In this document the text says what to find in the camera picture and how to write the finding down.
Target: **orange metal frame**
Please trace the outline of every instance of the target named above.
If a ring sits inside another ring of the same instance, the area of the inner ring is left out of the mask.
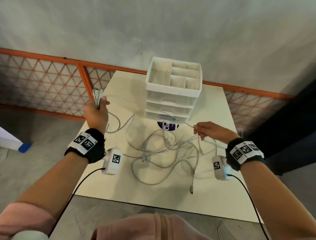
[[[52,61],[52,62],[60,62],[60,63],[65,63],[65,64],[68,63],[68,64],[76,65],[91,100],[93,100],[93,95],[92,95],[93,87],[92,87],[92,83],[91,83],[86,67],[100,68],[100,69],[110,70],[110,71],[125,71],[125,72],[138,73],[138,74],[144,74],[144,75],[147,74],[146,71],[137,70],[137,69],[106,65],[106,64],[101,64],[101,63],[93,63],[93,62],[87,62],[87,61],[81,61],[81,60],[75,60],[75,59],[69,59],[69,58],[54,57],[54,56],[48,56],[48,55],[43,55],[43,54],[28,53],[28,52],[17,51],[17,50],[6,49],[6,48],[0,48],[0,54],[8,54],[8,55],[25,57],[25,58],[34,58],[34,59],[39,59],[39,60],[47,60],[47,61]],[[283,100],[289,100],[293,98],[292,95],[288,95],[288,94],[266,92],[266,91],[261,91],[261,90],[256,90],[256,89],[231,86],[231,85],[213,83],[213,82],[208,82],[208,81],[203,81],[203,84],[219,86],[219,87],[222,87],[226,91],[242,92],[242,93],[248,93],[248,94],[270,97],[270,98],[277,98],[277,99],[283,99]],[[54,113],[54,112],[48,112],[48,111],[43,111],[43,110],[28,109],[28,108],[1,105],[1,104],[0,104],[0,107],[15,109],[15,110],[22,110],[22,111],[33,112],[33,113],[48,114],[51,116],[65,117],[65,118],[76,119],[76,120],[85,120],[84,117],[70,116],[70,115],[66,115],[62,113]]]

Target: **forearm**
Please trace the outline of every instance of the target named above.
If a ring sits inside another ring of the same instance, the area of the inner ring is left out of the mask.
[[[293,193],[258,161],[240,169],[272,239],[316,237],[316,221]]]
[[[86,158],[70,152],[18,198],[58,218],[88,165]]]

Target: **hand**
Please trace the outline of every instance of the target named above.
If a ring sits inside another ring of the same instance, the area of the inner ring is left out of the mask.
[[[219,140],[223,143],[228,144],[230,141],[239,138],[240,136],[220,125],[217,125],[212,122],[200,122],[194,125],[194,134],[198,134],[203,141],[206,136]]]
[[[94,102],[90,102],[84,106],[84,117],[89,128],[95,128],[105,134],[107,122],[109,121],[106,106],[109,104],[110,102],[107,101],[106,97],[102,97],[100,100],[100,109],[97,109]]]

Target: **pink sleeve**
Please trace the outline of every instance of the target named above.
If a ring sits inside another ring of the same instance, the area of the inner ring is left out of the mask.
[[[0,240],[25,230],[49,234],[55,221],[48,212],[32,204],[11,203],[0,215]]]

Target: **white plastic container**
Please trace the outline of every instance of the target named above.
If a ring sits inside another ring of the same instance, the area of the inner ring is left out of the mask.
[[[201,65],[153,57],[147,71],[146,90],[147,118],[183,124],[202,90]]]

